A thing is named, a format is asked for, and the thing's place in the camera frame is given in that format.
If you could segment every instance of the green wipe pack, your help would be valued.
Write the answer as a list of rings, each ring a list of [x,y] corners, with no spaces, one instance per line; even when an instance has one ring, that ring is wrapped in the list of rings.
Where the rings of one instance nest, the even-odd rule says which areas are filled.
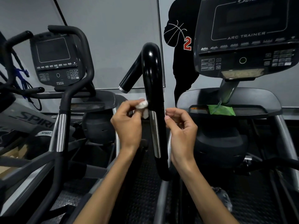
[[[222,105],[208,105],[211,115],[236,116],[232,107]]]

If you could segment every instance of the red number 2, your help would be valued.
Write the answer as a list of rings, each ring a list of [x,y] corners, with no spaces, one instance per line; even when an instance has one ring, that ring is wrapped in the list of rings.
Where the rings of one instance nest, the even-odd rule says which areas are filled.
[[[184,49],[185,50],[191,50],[191,38],[190,37],[185,37],[185,44],[184,44]]]

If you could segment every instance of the hand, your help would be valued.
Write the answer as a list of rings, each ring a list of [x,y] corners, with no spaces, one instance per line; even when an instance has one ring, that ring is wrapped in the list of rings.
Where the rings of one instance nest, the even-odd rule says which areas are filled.
[[[121,151],[127,151],[132,155],[135,155],[141,141],[142,111],[135,110],[135,106],[142,101],[144,99],[123,102],[111,118],[111,123],[120,139]],[[135,112],[132,117],[129,117],[128,113],[132,110]]]
[[[197,125],[182,109],[167,108],[166,126],[171,130],[171,161],[176,168],[182,168],[194,161],[194,144]]]

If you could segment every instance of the forearm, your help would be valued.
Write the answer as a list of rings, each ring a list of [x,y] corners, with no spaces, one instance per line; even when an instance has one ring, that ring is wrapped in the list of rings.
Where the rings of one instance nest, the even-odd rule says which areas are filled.
[[[188,163],[188,165],[181,165],[177,167],[177,170],[205,224],[238,223],[211,189],[195,161]]]
[[[124,150],[121,149],[109,173],[82,209],[74,224],[108,223],[119,190],[134,158],[134,154],[122,151]]]

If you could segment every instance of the round button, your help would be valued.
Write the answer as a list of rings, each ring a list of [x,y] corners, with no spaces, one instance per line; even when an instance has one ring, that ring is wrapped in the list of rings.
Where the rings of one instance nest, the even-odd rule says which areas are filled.
[[[245,64],[246,61],[247,61],[246,57],[241,57],[239,60],[240,64]]]

